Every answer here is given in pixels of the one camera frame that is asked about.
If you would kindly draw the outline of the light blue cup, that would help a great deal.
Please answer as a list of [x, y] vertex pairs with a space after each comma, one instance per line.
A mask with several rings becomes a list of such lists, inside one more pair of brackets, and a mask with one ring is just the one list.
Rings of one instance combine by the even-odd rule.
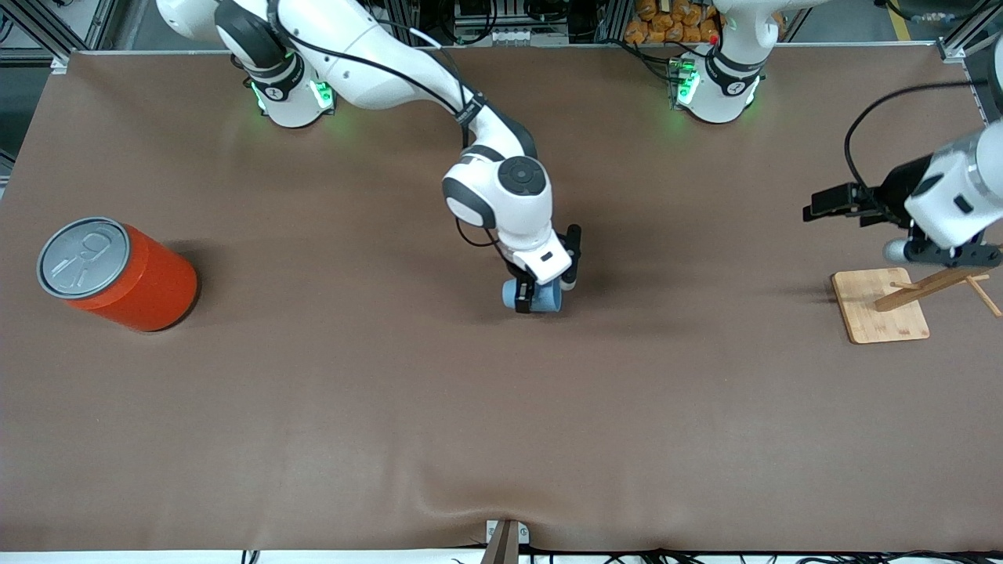
[[[512, 279], [506, 280], [501, 285], [501, 302], [509, 309], [513, 309], [512, 290], [515, 289], [515, 282]], [[536, 295], [533, 300], [533, 312], [559, 312], [563, 304], [563, 292], [559, 280], [551, 281], [547, 284], [536, 282]]]

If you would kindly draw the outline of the wooden mug rack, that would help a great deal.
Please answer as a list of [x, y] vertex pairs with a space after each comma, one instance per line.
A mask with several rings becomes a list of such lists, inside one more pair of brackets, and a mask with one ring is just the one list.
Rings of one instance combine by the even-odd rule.
[[837, 272], [831, 276], [839, 312], [853, 344], [918, 342], [930, 337], [920, 301], [956, 286], [971, 288], [998, 319], [1003, 308], [983, 289], [990, 267], [945, 268], [912, 280], [904, 268]]

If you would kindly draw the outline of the brown table mat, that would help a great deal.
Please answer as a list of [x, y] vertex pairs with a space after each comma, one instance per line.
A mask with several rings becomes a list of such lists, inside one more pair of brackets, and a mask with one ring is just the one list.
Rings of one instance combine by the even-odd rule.
[[[552, 316], [501, 305], [440, 180], [432, 103], [262, 117], [226, 55], [76, 55], [0, 200], [0, 551], [454, 547], [525, 522], [563, 552], [1003, 551], [1003, 320], [964, 287], [923, 342], [856, 345], [838, 271], [889, 225], [802, 221], [931, 46], [782, 47], [729, 125], [617, 48], [458, 51], [583, 228]], [[69, 222], [196, 268], [143, 333], [46, 293]]]

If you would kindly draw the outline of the orange snack packets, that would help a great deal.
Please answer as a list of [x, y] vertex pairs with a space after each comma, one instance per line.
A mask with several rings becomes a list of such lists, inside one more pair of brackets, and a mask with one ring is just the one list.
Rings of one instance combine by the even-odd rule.
[[623, 40], [629, 44], [710, 43], [727, 22], [710, 0], [633, 0]]

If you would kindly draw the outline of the brown flat bar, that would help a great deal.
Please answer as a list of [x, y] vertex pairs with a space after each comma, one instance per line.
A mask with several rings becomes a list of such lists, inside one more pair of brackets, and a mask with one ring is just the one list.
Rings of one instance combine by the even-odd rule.
[[515, 520], [487, 522], [487, 546], [480, 564], [519, 564], [522, 524]]

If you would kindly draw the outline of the large orange can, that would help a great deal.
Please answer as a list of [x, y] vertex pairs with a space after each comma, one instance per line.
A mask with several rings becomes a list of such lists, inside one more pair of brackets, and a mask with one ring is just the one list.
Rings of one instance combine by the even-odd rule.
[[102, 215], [57, 230], [40, 250], [35, 272], [42, 289], [69, 307], [143, 333], [179, 324], [201, 288], [183, 255]]

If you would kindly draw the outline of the aluminium frame profile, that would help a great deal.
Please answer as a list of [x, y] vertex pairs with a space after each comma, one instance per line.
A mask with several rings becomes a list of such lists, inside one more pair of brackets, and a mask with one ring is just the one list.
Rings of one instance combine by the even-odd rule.
[[0, 0], [0, 67], [49, 67], [107, 47], [128, 0]]
[[977, 0], [937, 49], [943, 62], [963, 64], [984, 121], [1003, 119], [1003, 0]]

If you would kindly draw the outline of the metal clamp bracket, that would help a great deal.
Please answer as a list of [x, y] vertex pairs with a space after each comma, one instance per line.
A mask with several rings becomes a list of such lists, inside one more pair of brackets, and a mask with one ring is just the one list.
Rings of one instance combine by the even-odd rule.
[[515, 520], [488, 520], [486, 521], [486, 536], [484, 536], [484, 543], [488, 544], [491, 542], [494, 533], [504, 528], [505, 522], [509, 523], [509, 532], [515, 535], [517, 538], [517, 543], [520, 545], [530, 545], [530, 531], [529, 527], [523, 522], [517, 522]]

